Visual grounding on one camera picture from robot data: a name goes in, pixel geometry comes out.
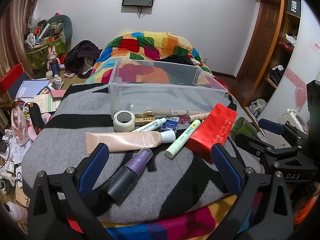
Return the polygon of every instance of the light green tube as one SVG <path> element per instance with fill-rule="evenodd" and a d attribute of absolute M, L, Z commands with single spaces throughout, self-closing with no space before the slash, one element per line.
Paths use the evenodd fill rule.
<path fill-rule="evenodd" d="M 201 125 L 199 120 L 194 120 L 194 122 L 184 131 L 182 135 L 179 136 L 178 139 L 170 145 L 170 147 L 164 152 L 164 154 L 172 159 L 186 144 L 186 142 L 190 139 L 191 135 L 197 130 L 197 128 Z"/>

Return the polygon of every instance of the bunny toy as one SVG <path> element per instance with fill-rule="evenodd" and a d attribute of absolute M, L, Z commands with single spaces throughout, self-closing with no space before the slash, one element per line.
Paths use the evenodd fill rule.
<path fill-rule="evenodd" d="M 52 49 L 48 48 L 48 70 L 52 70 L 53 76 L 60 76 L 60 60 L 57 57 L 56 47 L 53 46 Z"/>

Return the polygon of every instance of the clear plastic box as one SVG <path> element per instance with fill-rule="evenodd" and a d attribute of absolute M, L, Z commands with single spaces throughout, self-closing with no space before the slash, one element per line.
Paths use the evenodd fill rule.
<path fill-rule="evenodd" d="M 228 90 L 198 66 L 118 59 L 109 80 L 112 118 L 121 110 L 210 112 Z"/>

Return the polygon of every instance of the curtain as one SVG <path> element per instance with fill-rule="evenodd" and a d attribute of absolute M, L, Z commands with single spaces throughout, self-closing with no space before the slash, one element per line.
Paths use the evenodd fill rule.
<path fill-rule="evenodd" d="M 22 63 L 24 71 L 34 78 L 24 47 L 24 34 L 28 33 L 28 20 L 33 15 L 38 0 L 13 0 L 0 19 L 0 78 L 11 67 Z M 0 129 L 7 125 L 0 110 Z"/>

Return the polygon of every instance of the wooden door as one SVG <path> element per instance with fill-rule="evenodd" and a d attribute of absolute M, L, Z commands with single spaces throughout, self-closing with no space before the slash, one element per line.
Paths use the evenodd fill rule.
<path fill-rule="evenodd" d="M 279 11 L 280 3 L 261 0 L 256 27 L 247 54 L 236 77 L 239 84 L 236 94 L 240 98 L 244 99 L 246 94 L 249 93 L 265 63 L 276 33 Z"/>

